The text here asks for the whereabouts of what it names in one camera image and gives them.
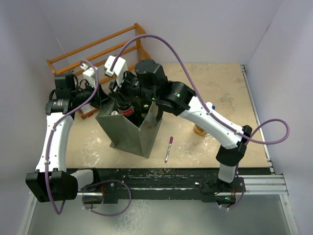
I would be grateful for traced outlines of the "dark cola glass bottle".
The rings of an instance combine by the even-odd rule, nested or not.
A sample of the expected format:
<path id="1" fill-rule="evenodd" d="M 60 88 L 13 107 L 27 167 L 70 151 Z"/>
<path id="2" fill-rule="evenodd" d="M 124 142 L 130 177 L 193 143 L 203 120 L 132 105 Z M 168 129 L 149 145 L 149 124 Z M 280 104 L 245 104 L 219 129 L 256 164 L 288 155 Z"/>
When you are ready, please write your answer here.
<path id="1" fill-rule="evenodd" d="M 127 118 L 130 122 L 135 124 L 136 117 L 135 117 L 135 110 L 131 103 L 122 102 L 120 100 L 115 99 L 115 104 L 117 110 L 120 114 L 122 114 L 125 118 Z"/>

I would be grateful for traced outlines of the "green canvas tote bag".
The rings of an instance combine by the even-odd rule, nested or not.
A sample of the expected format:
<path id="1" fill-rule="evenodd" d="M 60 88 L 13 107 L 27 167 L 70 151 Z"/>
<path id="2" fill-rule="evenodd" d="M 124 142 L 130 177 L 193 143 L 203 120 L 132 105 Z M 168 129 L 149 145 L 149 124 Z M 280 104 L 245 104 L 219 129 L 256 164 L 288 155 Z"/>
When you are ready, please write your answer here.
<path id="1" fill-rule="evenodd" d="M 162 112 L 152 103 L 148 116 L 138 127 L 122 114 L 112 115 L 117 110 L 115 101 L 100 109 L 96 120 L 111 140 L 110 147 L 149 158 L 160 124 Z"/>

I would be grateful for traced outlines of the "blue orange juice carton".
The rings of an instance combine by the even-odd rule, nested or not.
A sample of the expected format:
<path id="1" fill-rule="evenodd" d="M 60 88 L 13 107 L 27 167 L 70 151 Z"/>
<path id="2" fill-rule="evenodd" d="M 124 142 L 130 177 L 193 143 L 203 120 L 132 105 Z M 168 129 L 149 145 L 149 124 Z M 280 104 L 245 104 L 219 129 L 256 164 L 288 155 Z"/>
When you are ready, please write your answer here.
<path id="1" fill-rule="evenodd" d="M 212 118 L 211 113 L 206 110 L 206 108 L 208 108 L 209 111 L 214 111 L 214 105 L 211 102 L 207 102 L 203 105 L 201 101 L 195 97 L 192 99 L 190 106 L 191 108 L 188 115 L 189 120 L 212 136 L 216 137 L 218 133 L 218 125 Z"/>

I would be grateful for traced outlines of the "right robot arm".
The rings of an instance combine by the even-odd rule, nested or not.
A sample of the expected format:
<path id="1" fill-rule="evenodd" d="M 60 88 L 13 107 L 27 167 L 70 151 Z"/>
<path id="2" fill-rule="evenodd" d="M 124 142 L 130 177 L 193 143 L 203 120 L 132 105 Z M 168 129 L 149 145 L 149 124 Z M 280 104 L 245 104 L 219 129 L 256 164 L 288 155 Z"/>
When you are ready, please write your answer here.
<path id="1" fill-rule="evenodd" d="M 246 152 L 243 134 L 250 135 L 249 126 L 239 126 L 217 113 L 212 103 L 201 103 L 199 95 L 186 84 L 169 81 L 162 65 L 152 59 L 136 64 L 134 72 L 128 70 L 125 59 L 110 56 L 104 65 L 107 76 L 115 75 L 110 83 L 110 95 L 129 103 L 135 98 L 154 102 L 159 110 L 186 119 L 220 144 L 216 156 L 220 163 L 218 188 L 230 191 L 235 186 L 236 167 Z"/>

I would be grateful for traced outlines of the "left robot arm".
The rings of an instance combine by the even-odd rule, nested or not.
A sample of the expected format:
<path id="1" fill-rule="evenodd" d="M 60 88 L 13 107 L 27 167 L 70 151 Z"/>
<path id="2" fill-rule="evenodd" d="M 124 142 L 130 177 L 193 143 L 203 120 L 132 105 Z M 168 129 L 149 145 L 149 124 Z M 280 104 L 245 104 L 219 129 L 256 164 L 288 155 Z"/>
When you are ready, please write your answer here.
<path id="1" fill-rule="evenodd" d="M 39 202 L 73 200 L 84 187 L 90 192 L 100 188 L 101 181 L 94 170 L 67 173 L 66 168 L 67 141 L 75 112 L 86 104 L 100 108 L 110 101 L 97 75 L 86 75 L 84 80 L 85 87 L 81 88 L 72 73 L 55 77 L 55 89 L 45 106 L 47 128 L 42 154 L 35 171 L 25 179 Z"/>

